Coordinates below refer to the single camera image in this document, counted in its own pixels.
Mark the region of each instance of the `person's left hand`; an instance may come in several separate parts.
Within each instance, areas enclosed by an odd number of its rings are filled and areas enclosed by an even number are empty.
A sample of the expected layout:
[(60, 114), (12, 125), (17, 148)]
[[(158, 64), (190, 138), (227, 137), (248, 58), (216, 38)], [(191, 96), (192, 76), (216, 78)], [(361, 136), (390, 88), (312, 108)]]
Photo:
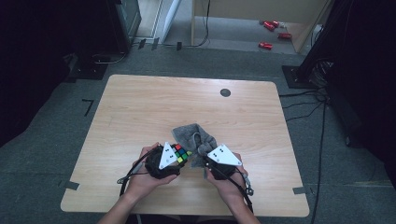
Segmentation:
[[(141, 158), (143, 155), (145, 155), (147, 152), (154, 149), (158, 145), (159, 143), (156, 143), (151, 147), (143, 147), (139, 158)], [(148, 196), (158, 186), (169, 184), (172, 180), (177, 178), (177, 175), (169, 175), (163, 179), (157, 179), (155, 177), (152, 177), (150, 174), (148, 174), (148, 171), (144, 164), (137, 173), (145, 175), (133, 175), (129, 180), (128, 188), (127, 190), (125, 190), (124, 194), (135, 196), (138, 198), (138, 200)]]

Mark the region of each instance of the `rubik's cube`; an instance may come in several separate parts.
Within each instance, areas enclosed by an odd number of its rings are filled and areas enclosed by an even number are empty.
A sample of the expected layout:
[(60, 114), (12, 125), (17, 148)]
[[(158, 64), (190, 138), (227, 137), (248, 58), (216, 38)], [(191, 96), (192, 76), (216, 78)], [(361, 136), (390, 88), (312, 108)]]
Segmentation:
[(192, 152), (187, 151), (184, 149), (181, 145), (175, 144), (172, 146), (172, 149), (175, 152), (175, 155), (177, 157), (177, 162), (179, 164), (187, 162), (187, 158), (192, 154)]

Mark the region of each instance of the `person's right hand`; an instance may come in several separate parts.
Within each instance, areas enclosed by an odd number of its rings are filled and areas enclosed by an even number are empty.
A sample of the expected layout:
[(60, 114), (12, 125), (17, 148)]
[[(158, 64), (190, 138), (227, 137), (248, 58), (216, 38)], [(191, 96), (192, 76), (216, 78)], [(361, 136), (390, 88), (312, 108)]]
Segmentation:
[[(242, 161), (240, 154), (234, 153), (234, 155), (236, 156), (236, 158), (238, 158), (238, 160)], [(236, 167), (238, 168), (238, 170), (241, 173), (244, 173), (246, 175), (248, 174), (248, 171), (245, 170), (243, 165), (236, 166)], [(235, 173), (233, 175), (231, 175), (230, 178), (244, 189), (246, 187), (245, 180), (241, 176), (241, 174), (239, 174), (239, 171), (237, 171), (235, 169)], [(207, 167), (206, 167), (206, 174), (207, 174), (206, 179), (218, 189), (221, 199), (227, 205), (229, 205), (229, 203), (243, 203), (244, 202), (244, 196), (239, 191), (239, 189), (236, 187), (236, 185), (234, 185), (230, 180), (215, 179), (215, 177), (213, 176), (213, 174), (209, 171), (209, 169)]]
[[(236, 158), (240, 161), (241, 155), (234, 153)], [(236, 166), (239, 171), (230, 176), (230, 178), (235, 181), (238, 185), (240, 185), (243, 189), (246, 188), (245, 180), (239, 174), (239, 172), (248, 174), (248, 171), (240, 165)], [(217, 189), (221, 199), (227, 204), (228, 208), (230, 209), (233, 216), (236, 218), (238, 223), (248, 223), (253, 224), (257, 223), (260, 224), (260, 221), (254, 216), (254, 214), (249, 210), (248, 206), (245, 204), (244, 196), (239, 191), (238, 187), (234, 185), (230, 180), (217, 180), (213, 176), (213, 174), (209, 171), (206, 167), (206, 179), (213, 184)]]

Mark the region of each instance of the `gray carpet floor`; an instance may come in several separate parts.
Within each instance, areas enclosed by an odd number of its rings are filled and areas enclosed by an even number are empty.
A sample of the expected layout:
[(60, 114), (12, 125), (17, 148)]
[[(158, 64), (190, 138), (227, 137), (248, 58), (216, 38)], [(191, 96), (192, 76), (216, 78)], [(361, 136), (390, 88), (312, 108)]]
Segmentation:
[[(64, 189), (90, 128), (96, 107), (113, 74), (207, 77), (273, 81), (279, 94), (289, 89), (281, 65), (299, 65), (296, 54), (133, 47), (111, 64), (103, 80), (62, 83), (35, 116), (29, 128), (0, 148), (0, 223), (95, 223), (103, 214), (66, 213), (60, 208)], [(93, 106), (85, 116), (89, 102)], [(282, 97), (283, 106), (315, 102), (312, 95)], [(285, 119), (309, 114), (316, 105), (285, 108)], [(396, 191), (383, 163), (364, 148), (345, 145), (343, 128), (327, 105), (322, 174), (315, 223), (396, 223)], [(262, 223), (309, 223), (318, 183), (323, 105), (311, 116), (288, 121), (291, 142), (304, 183), (308, 217), (259, 217)]]

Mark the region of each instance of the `forearm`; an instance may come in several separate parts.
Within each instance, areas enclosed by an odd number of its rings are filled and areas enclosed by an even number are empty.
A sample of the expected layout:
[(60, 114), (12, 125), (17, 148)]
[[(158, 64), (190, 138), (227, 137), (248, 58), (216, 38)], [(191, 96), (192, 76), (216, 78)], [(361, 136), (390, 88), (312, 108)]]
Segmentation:
[(131, 210), (138, 202), (138, 198), (134, 196), (122, 195), (114, 206), (108, 211), (98, 224), (124, 224), (131, 214)]
[(243, 199), (239, 197), (233, 197), (227, 199), (223, 198), (223, 201), (227, 204), (228, 208), (239, 224), (260, 224), (260, 221), (250, 211)]

